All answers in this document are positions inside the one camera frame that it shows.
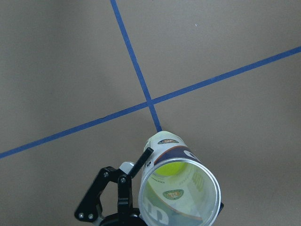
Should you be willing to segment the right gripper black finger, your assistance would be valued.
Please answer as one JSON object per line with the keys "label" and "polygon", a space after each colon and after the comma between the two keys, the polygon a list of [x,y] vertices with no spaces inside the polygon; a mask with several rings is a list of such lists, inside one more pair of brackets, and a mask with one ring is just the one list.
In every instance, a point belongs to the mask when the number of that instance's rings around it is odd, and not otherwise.
{"label": "right gripper black finger", "polygon": [[[147,162],[153,149],[148,147],[134,165],[130,165],[128,172],[111,166],[100,169],[92,185],[79,203],[74,216],[81,222],[143,222],[140,210],[133,207],[132,179]],[[118,212],[103,216],[100,196],[109,182],[118,185]]]}

